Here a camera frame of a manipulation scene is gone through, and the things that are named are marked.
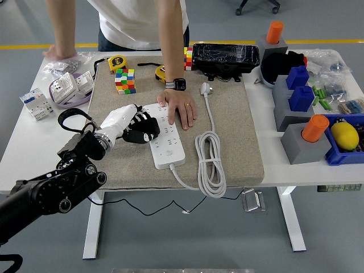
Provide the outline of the person's right hand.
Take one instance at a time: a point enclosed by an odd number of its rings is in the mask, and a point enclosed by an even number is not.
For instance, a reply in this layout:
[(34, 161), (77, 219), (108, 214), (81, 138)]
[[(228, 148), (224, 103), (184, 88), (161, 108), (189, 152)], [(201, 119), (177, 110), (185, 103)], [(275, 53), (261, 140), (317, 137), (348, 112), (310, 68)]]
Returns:
[(43, 56), (49, 60), (65, 60), (75, 57), (76, 50), (74, 47), (61, 48), (58, 45), (51, 45), (47, 51), (43, 51)]

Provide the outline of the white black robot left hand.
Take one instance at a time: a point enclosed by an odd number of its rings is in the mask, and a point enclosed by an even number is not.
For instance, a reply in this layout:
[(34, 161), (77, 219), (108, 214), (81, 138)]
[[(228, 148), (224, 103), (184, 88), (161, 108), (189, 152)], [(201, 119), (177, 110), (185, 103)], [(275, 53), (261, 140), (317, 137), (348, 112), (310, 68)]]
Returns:
[(156, 118), (150, 116), (145, 108), (129, 104), (111, 111), (95, 133), (106, 136), (113, 146), (118, 138), (145, 144), (158, 137), (160, 128)]

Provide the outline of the person's left hand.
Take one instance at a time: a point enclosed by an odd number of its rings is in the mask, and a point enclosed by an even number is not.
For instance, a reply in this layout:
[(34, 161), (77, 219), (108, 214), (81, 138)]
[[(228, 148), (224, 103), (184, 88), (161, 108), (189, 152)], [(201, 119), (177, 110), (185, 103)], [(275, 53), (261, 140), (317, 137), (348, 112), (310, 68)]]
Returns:
[(168, 104), (168, 123), (175, 123), (175, 114), (179, 113), (181, 126), (187, 131), (193, 127), (197, 119), (197, 109), (191, 94), (187, 91), (165, 89), (157, 96), (157, 103), (160, 107)]

